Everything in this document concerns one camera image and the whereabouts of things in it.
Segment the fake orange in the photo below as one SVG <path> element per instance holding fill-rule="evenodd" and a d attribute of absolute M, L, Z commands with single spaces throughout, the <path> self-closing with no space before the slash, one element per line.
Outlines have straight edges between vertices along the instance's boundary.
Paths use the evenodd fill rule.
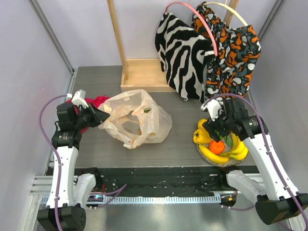
<path fill-rule="evenodd" d="M 216 142 L 215 140 L 212 140 L 208 145 L 209 150 L 214 154 L 221 154 L 223 153 L 225 149 L 225 144 L 223 141 Z"/>

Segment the fake yellow lemon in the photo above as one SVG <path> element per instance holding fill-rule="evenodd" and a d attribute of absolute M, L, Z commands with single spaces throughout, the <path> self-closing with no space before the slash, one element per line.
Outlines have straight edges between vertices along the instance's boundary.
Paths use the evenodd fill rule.
<path fill-rule="evenodd" d="M 205 128 L 203 127 L 203 124 L 204 124 L 206 121 L 207 121 L 207 119 L 201 119 L 201 120 L 199 120 L 198 123 L 197 123 L 198 129 L 205 129 Z"/>

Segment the fake yellow bell pepper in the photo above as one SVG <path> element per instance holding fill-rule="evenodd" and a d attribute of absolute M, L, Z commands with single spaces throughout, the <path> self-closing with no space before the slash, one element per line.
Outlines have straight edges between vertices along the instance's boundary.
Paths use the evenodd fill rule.
<path fill-rule="evenodd" d="M 197 129 L 193 134 L 193 142 L 196 144 L 207 144 L 211 142 L 211 137 L 204 129 Z"/>

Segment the banana print plastic bag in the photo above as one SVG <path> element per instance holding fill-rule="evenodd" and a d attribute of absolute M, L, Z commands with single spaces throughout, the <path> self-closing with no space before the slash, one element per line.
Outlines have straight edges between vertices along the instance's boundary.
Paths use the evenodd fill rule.
<path fill-rule="evenodd" d="M 161 143 L 172 128 L 171 115 L 145 90 L 125 91 L 106 100 L 98 109 L 110 115 L 99 129 L 123 142 L 127 149 Z"/>

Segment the fake yellow banana bunch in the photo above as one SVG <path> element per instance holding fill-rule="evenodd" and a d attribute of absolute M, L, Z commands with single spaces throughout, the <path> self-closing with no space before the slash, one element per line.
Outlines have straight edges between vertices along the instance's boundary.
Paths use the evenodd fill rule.
<path fill-rule="evenodd" d="M 197 147 L 199 148 L 202 157 L 207 160 L 210 160 L 215 164 L 225 164 L 229 161 L 228 157 L 221 157 L 219 155 L 216 155 L 202 144 L 198 144 Z"/>

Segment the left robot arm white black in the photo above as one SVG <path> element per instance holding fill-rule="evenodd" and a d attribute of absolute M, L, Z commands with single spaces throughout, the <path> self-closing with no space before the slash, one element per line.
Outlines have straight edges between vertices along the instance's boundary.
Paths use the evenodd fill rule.
<path fill-rule="evenodd" d="M 102 188 L 97 168 L 74 178 L 82 130 L 102 124 L 110 115 L 92 103 L 76 106 L 72 102 L 57 106 L 56 131 L 49 141 L 54 153 L 51 191 L 46 207 L 37 220 L 47 231 L 82 231 L 86 226 L 86 203 L 91 192 Z"/>

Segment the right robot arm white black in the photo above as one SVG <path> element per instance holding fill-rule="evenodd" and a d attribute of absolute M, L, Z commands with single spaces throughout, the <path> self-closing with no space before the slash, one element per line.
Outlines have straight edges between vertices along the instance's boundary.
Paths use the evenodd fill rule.
<path fill-rule="evenodd" d="M 246 176 L 235 166 L 225 167 L 217 178 L 223 190 L 231 187 L 239 190 L 253 204 L 259 218 L 267 225 L 302 215 L 308 206 L 307 193 L 300 193 L 292 183 L 272 146 L 269 131 L 255 112 L 249 116 L 245 106 L 251 103 L 245 98 L 231 94 L 220 104 L 215 97 L 205 101 L 201 110 L 208 112 L 210 119 L 202 124 L 209 136 L 219 141 L 221 136 L 236 135 L 252 155 L 263 179 L 263 185 Z"/>

